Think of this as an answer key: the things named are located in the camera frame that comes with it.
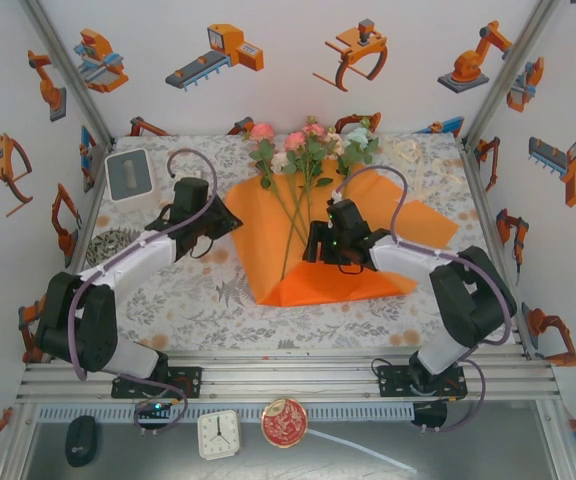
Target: orange wrapping paper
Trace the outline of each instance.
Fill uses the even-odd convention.
[[[327,220],[326,202],[332,190],[343,180],[336,173],[336,168],[336,161],[323,161],[321,176],[334,181],[324,187],[312,187],[311,220]],[[291,213],[295,211],[295,202],[290,193],[293,179],[296,180],[299,198],[299,185],[303,183],[301,174],[273,176],[281,198]],[[294,231],[286,274],[282,280],[290,219],[273,191],[264,190],[259,182],[259,176],[246,180],[235,185],[226,196],[228,208],[243,221],[243,226],[231,235],[258,304],[277,307],[316,305],[404,295],[414,290],[416,282],[401,275],[367,269],[359,275],[346,275],[336,265],[304,262],[301,257],[305,245]],[[389,228],[401,193],[401,188],[388,178],[369,170],[348,183],[344,196],[355,202],[371,230],[376,230]],[[301,213],[308,223],[305,195],[301,201]],[[308,232],[303,232],[299,217],[295,225],[307,238]],[[396,228],[397,234],[407,240],[445,248],[458,227],[430,207],[412,201],[401,209]],[[358,267],[344,268],[356,271]]]

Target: black computer mouse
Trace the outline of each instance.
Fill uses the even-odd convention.
[[[97,453],[97,422],[90,415],[75,418],[66,434],[66,460],[71,467],[83,467]]]

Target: white wall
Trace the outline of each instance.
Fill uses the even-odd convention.
[[[69,191],[84,221],[92,201],[92,192],[83,193],[80,170],[83,115],[69,95],[66,117],[49,121],[39,76],[28,65],[28,49],[46,53],[19,3],[0,0],[0,134],[8,133],[25,149],[33,171],[19,180],[18,187],[34,197],[6,218],[17,200],[0,181],[0,416],[13,403],[23,372],[17,309],[39,299],[50,277],[63,269],[63,255],[50,222],[57,182]],[[64,86],[52,66],[46,70],[56,86]],[[17,172],[20,163],[13,155]],[[62,225],[74,229],[74,219],[62,210]]]
[[[384,114],[381,131],[415,131],[433,121],[463,115],[472,119],[490,85],[455,94],[437,83],[452,71],[458,55],[474,49],[479,29],[492,20],[511,41],[516,39],[535,1],[530,0],[353,0],[269,2],[265,0],[176,2],[153,0],[51,0],[44,8],[70,49],[79,32],[90,28],[104,35],[122,55],[128,83],[117,90],[90,94],[112,134],[126,135],[131,118],[171,133],[226,133],[250,115],[287,131],[303,124],[308,114],[324,123],[351,113]],[[388,37],[389,58],[369,82],[353,72],[345,76],[344,93],[315,78],[334,78],[339,54],[327,47],[339,33],[365,18]],[[264,51],[265,68],[243,66],[222,70],[187,92],[164,79],[209,50],[206,28],[230,23]],[[376,56],[370,60],[374,65]],[[483,66],[494,78],[501,52],[491,49]]]
[[[545,59],[545,71],[537,96],[524,113],[500,107],[483,137],[501,139],[499,180],[488,198],[495,213],[507,207],[511,215],[529,222],[521,296],[531,308],[564,319],[576,346],[576,205],[565,205],[564,184],[557,174],[528,160],[531,136],[563,151],[576,140],[576,5],[562,2],[530,60],[538,56]],[[489,175],[490,166],[484,165],[484,182]],[[514,271],[511,247],[506,247],[506,258]],[[563,344],[557,334],[548,333],[540,338],[540,350],[558,353]],[[576,368],[560,367],[556,374],[576,416]]]

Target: white wire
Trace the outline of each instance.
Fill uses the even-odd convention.
[[[414,467],[411,467],[410,465],[406,465],[405,463],[398,462],[397,460],[394,460],[390,457],[382,455],[381,453],[377,453],[374,450],[370,450],[369,448],[363,447],[361,445],[350,442],[348,440],[344,440],[343,438],[333,437],[332,435],[328,435],[327,433],[318,432],[317,430],[311,430],[311,429],[308,429],[308,433],[312,433],[316,437],[325,438],[326,440],[330,440],[332,442],[337,442],[337,443],[340,443],[340,444],[345,445],[347,447],[359,450],[363,453],[367,453],[368,455],[371,455],[375,458],[383,460],[384,462],[387,462],[391,465],[394,465],[397,468],[401,468],[402,470],[406,470],[407,472],[411,472],[413,475],[417,474],[417,469]]]

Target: clock face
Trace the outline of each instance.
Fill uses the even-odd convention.
[[[241,448],[239,418],[233,410],[202,415],[197,430],[199,454],[207,460],[229,457]]]

